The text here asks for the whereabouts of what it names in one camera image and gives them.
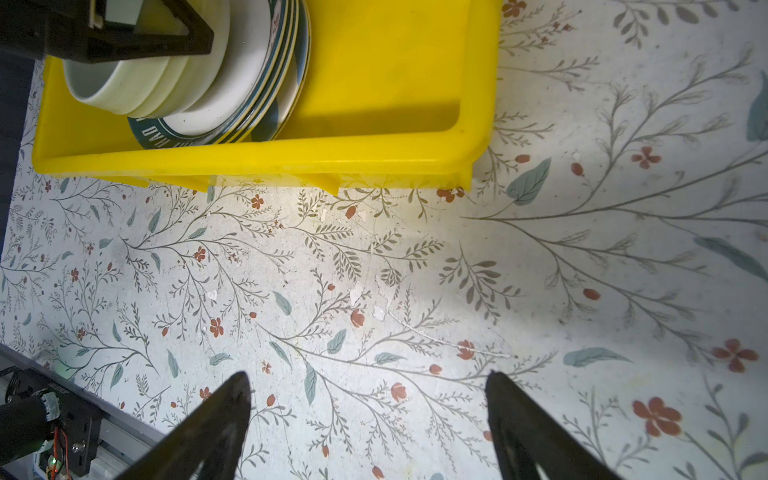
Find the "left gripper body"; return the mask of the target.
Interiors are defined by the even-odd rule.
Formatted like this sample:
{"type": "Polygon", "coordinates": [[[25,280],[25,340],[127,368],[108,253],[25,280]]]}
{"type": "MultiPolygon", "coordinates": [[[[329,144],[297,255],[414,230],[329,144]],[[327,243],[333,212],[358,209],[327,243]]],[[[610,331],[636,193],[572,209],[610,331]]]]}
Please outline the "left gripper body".
{"type": "Polygon", "coordinates": [[[105,10],[104,1],[1,0],[1,49],[36,60],[105,62],[108,46],[95,36],[105,10]]]}

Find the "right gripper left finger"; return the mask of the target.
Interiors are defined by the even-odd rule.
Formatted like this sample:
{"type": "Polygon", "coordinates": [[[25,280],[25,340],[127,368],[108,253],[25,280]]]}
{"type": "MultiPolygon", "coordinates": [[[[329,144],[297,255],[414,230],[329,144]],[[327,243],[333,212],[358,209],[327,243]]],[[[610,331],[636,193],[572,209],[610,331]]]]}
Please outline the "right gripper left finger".
{"type": "Polygon", "coordinates": [[[233,479],[251,412],[244,371],[233,374],[121,479],[233,479]]]}

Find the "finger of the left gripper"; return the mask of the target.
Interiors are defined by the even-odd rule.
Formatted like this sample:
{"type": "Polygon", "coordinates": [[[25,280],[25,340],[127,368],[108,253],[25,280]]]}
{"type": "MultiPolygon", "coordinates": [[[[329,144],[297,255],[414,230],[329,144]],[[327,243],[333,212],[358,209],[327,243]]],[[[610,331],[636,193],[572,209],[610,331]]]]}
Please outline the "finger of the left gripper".
{"type": "Polygon", "coordinates": [[[89,62],[104,63],[153,57],[207,55],[214,31],[188,1],[165,0],[163,6],[183,25],[180,33],[140,33],[136,27],[107,21],[107,2],[89,2],[89,62]]]}

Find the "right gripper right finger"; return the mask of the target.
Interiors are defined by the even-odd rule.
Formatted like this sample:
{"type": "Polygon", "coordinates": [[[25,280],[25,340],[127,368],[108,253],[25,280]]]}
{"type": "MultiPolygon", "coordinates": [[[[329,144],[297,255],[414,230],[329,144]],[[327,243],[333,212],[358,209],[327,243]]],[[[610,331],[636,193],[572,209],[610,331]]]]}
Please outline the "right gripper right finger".
{"type": "Polygon", "coordinates": [[[616,479],[525,391],[491,372],[485,395],[488,423],[504,479],[616,479]]]}

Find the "green ceramic bowl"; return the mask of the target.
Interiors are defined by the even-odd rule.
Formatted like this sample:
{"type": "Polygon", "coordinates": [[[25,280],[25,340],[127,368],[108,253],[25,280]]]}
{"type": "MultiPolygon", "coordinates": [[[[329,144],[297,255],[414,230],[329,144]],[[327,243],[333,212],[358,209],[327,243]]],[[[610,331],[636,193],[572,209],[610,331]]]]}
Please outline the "green ceramic bowl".
{"type": "Polygon", "coordinates": [[[72,96],[85,105],[133,118],[163,117],[190,108],[218,74],[231,24],[228,1],[192,1],[190,6],[214,32],[209,54],[94,64],[64,60],[72,96]]]}

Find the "green rim lettered plate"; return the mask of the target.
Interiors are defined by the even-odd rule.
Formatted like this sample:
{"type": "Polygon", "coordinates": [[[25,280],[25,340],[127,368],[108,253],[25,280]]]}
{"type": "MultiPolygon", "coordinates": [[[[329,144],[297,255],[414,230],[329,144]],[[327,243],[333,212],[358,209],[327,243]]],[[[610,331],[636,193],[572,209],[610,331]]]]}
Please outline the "green rim lettered plate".
{"type": "Polygon", "coordinates": [[[189,109],[130,118],[148,150],[240,141],[274,99],[298,36],[299,1],[232,1],[229,39],[218,74],[189,109]]]}

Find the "blue white striped plate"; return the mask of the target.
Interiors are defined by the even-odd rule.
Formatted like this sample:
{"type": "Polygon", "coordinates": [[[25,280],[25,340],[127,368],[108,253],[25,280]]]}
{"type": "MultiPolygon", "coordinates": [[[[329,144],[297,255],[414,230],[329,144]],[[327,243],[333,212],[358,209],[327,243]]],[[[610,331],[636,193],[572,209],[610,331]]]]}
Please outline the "blue white striped plate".
{"type": "Polygon", "coordinates": [[[259,122],[250,133],[253,142],[273,140],[292,114],[306,80],[311,56],[312,27],[305,1],[300,1],[297,40],[280,87],[262,105],[259,122]]]}

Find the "yellow plastic bin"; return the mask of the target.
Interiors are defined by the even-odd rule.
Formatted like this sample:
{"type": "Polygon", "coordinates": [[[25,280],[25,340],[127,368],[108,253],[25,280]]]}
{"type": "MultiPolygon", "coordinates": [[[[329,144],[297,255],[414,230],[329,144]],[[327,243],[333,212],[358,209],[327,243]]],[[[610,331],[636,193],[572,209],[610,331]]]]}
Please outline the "yellow plastic bin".
{"type": "Polygon", "coordinates": [[[497,1],[312,1],[307,78],[277,138],[146,150],[46,61],[34,170],[144,186],[469,189],[494,119],[497,1]]]}

